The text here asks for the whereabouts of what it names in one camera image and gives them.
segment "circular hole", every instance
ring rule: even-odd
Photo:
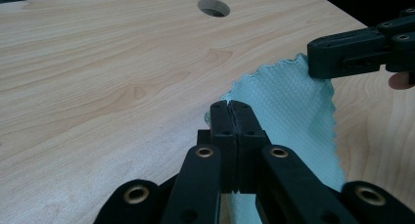
[[[273,148],[271,149],[270,153],[274,156],[274,157],[287,157],[288,153],[285,150],[279,149],[279,148]]]
[[[213,150],[209,148],[200,148],[196,150],[196,155],[198,155],[198,157],[211,157],[213,155]]]
[[[331,212],[331,211],[327,211],[327,210],[323,211],[320,218],[325,223],[330,223],[330,224],[340,223],[339,216],[336,215],[335,213]]]
[[[397,37],[397,39],[399,39],[399,40],[407,40],[407,39],[409,39],[409,36],[407,36],[407,35],[400,35],[400,36]]]
[[[184,223],[194,223],[198,219],[198,213],[193,209],[182,211],[180,220]]]
[[[355,193],[361,200],[372,205],[382,206],[387,202],[384,196],[368,187],[357,187]]]
[[[147,189],[144,186],[138,185],[129,188],[124,193],[124,200],[129,204],[136,204],[145,201],[149,194],[149,189]]]
[[[219,0],[200,0],[199,9],[212,17],[226,17],[231,13],[228,5]]]
[[[140,197],[142,197],[144,195],[144,191],[143,190],[134,190],[132,192],[130,192],[129,196],[132,199],[138,199]]]

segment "wooden tabletop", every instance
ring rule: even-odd
[[[363,25],[324,0],[34,0],[0,5],[0,223],[92,223],[133,179],[176,173],[242,74]],[[415,93],[333,80],[348,180],[415,208]]]

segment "textured fabric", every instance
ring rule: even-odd
[[[244,75],[222,99],[251,105],[272,144],[294,150],[325,185],[339,190],[345,175],[334,144],[333,94],[330,80],[309,77],[307,58],[299,54]],[[261,223],[254,195],[229,201],[233,223]]]

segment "black clamp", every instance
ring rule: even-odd
[[[235,191],[256,194],[263,223],[415,223],[409,208],[372,184],[326,187],[295,152],[271,145],[252,108],[237,101],[210,106],[210,130],[199,130],[176,176],[159,186],[123,184],[95,223],[218,223],[221,194]]]
[[[380,65],[392,72],[411,71],[415,77],[415,8],[401,18],[308,43],[309,75],[330,79],[378,71]]]

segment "blue towel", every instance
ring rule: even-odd
[[[222,99],[251,105],[272,144],[294,150],[320,181],[339,190],[345,175],[334,143],[333,94],[330,80],[309,77],[307,56],[298,54],[244,75]],[[254,199],[229,196],[232,223],[261,223]]]

